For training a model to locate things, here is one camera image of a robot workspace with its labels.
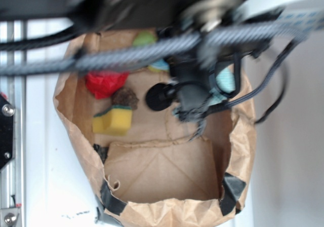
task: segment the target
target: bolt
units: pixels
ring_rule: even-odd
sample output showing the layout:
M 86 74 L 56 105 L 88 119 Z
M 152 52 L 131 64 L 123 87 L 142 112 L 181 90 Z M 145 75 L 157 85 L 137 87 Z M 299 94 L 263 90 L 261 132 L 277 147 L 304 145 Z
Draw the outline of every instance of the bolt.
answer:
M 10 104 L 5 104 L 2 107 L 2 114 L 6 117 L 12 117 L 15 113 L 15 108 Z
M 215 29 L 222 22 L 221 19 L 215 19 L 207 22 L 200 30 L 201 32 L 210 32 Z
M 8 227 L 13 226 L 16 223 L 16 221 L 17 221 L 17 217 L 12 213 L 8 213 L 5 216 L 5 223 Z
M 5 156 L 5 158 L 8 160 L 8 159 L 11 158 L 11 153 L 6 152 L 6 153 L 4 154 L 4 156 Z

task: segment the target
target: black cable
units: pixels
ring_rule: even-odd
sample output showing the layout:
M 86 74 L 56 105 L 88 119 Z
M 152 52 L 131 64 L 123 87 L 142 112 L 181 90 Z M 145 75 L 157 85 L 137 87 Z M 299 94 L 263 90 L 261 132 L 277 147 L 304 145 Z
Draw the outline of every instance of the black cable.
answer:
M 287 91 L 288 83 L 289 83 L 288 68 L 285 64 L 283 64 L 281 66 L 281 73 L 282 73 L 282 86 L 281 86 L 281 92 L 280 92 L 279 97 L 266 110 L 266 112 L 262 115 L 262 117 L 255 121 L 255 124 L 264 122 L 268 118 L 268 116 L 278 107 L 278 105 L 281 103 L 282 99 L 284 98 L 286 91 Z
M 222 102 L 222 103 L 210 106 L 208 111 L 206 112 L 206 116 L 213 114 L 213 113 L 231 109 L 233 106 L 236 106 L 242 102 L 245 102 L 246 100 L 253 98 L 257 94 L 259 94 L 261 91 L 263 91 L 267 87 L 267 85 L 270 82 L 275 71 L 280 67 L 283 60 L 293 51 L 294 48 L 296 48 L 296 46 L 298 44 L 299 44 L 299 42 L 291 41 L 286 46 L 286 48 L 278 55 L 276 61 L 270 68 L 270 70 L 269 70 L 268 74 L 266 75 L 266 77 L 264 78 L 263 82 L 255 90 L 253 90 L 252 92 L 248 93 L 247 95 L 244 95 L 241 98 L 236 99 L 234 101 Z
M 230 93 L 227 93 L 219 87 L 216 77 L 223 69 L 225 69 L 231 64 L 234 64 L 233 74 L 234 74 L 235 90 Z M 226 98 L 234 98 L 237 94 L 239 94 L 241 90 L 241 53 L 235 52 L 233 54 L 233 62 L 230 62 L 225 65 L 216 63 L 215 66 L 210 70 L 209 83 L 212 89 L 215 89 L 218 94 L 221 94 Z
M 0 51 L 26 51 L 36 48 L 57 45 L 78 37 L 81 33 L 77 32 L 74 25 L 58 33 L 45 37 L 0 43 Z

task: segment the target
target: light blue object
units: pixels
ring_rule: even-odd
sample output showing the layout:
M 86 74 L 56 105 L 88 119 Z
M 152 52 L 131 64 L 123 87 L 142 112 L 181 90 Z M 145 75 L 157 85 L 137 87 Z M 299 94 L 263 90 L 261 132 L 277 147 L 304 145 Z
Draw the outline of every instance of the light blue object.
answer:
M 163 59 L 158 60 L 150 65 L 155 70 L 169 71 L 169 64 Z
M 235 90 L 234 75 L 229 68 L 223 69 L 216 77 L 216 82 L 221 90 L 226 93 L 230 93 Z M 227 99 L 224 95 L 219 94 L 216 89 L 212 89 L 211 93 L 214 95 L 209 102 L 210 105 L 219 104 L 223 100 Z

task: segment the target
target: yellow sponge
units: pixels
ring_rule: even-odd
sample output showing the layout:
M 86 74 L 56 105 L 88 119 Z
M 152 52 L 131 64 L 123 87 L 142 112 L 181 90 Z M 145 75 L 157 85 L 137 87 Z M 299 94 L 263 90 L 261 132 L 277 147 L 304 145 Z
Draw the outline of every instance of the yellow sponge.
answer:
M 125 136 L 132 124 L 132 110 L 127 106 L 113 106 L 92 119 L 94 133 Z

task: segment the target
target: black suction cup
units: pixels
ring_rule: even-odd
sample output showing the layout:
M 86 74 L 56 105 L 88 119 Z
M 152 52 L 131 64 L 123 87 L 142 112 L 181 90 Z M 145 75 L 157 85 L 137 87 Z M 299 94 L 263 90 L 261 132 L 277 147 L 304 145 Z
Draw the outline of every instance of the black suction cup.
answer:
M 176 90 L 172 85 L 155 84 L 145 96 L 147 106 L 154 111 L 161 111 L 168 108 L 176 97 Z

